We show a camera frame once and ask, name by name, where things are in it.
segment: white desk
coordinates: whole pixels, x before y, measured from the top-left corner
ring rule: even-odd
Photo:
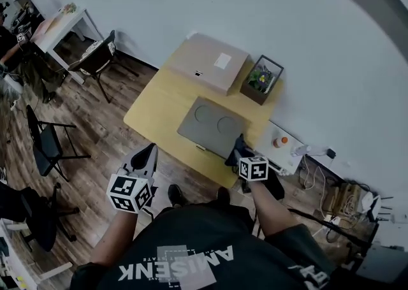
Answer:
[[[60,9],[53,18],[56,18],[60,15],[62,9]],[[53,22],[48,31],[41,37],[36,38],[34,43],[43,51],[44,53],[48,52],[65,70],[68,71],[72,75],[72,77],[80,84],[84,83],[83,78],[76,73],[75,71],[69,71],[68,67],[69,64],[66,63],[55,51],[55,46],[68,34],[68,32],[72,29],[78,34],[81,40],[84,40],[82,33],[79,29],[75,28],[75,25],[83,19],[85,23],[88,25],[89,29],[95,35],[95,40],[103,40],[102,35],[98,32],[95,28],[94,24],[89,19],[89,16],[86,12],[85,8],[77,8],[76,12],[68,13],[63,15],[60,19],[56,22]]]
[[[280,149],[275,148],[272,145],[273,140],[282,137],[286,137],[288,139],[288,143]],[[266,156],[271,162],[281,167],[286,173],[293,175],[296,173],[303,156],[293,157],[291,153],[295,148],[302,145],[302,142],[298,141],[291,134],[287,133],[285,130],[269,120],[262,136],[259,137],[259,140],[255,146],[255,151]],[[277,169],[274,166],[272,166],[272,169],[274,169],[280,175],[285,174],[284,171]]]
[[[29,270],[26,268],[25,263],[18,257],[18,254],[13,248],[11,242],[11,232],[18,231],[21,229],[26,229],[27,224],[6,224],[4,219],[0,220],[0,236],[4,238],[7,243],[9,256],[3,256],[3,261],[6,265],[6,269],[9,275],[14,279],[17,286],[21,290],[36,290],[38,284],[42,281],[53,277],[54,275],[60,274],[72,267],[72,263],[68,262],[53,270],[47,271],[41,275],[31,275]]]

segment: potted plant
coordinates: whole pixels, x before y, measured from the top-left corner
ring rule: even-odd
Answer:
[[[261,55],[242,83],[240,92],[262,105],[276,84],[283,69],[280,64]]]

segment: white label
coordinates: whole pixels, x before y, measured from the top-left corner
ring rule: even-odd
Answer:
[[[215,62],[214,66],[219,67],[221,69],[225,69],[229,61],[231,60],[231,57],[225,53],[220,54],[218,57],[217,61]]]

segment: gray tray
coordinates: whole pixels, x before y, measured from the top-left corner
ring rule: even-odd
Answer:
[[[207,99],[197,98],[177,132],[227,159],[235,140],[243,133],[244,125],[244,118],[236,113]]]

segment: forearm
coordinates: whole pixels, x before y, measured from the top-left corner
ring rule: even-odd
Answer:
[[[259,223],[265,236],[300,224],[261,182],[249,182]]]
[[[12,47],[11,49],[9,49],[9,51],[6,52],[6,54],[0,59],[1,63],[6,63],[6,61],[8,59],[10,59],[13,55],[16,54],[17,51],[20,50],[20,45],[16,44],[14,47]]]
[[[137,214],[119,211],[91,253],[91,262],[112,266],[133,241]]]

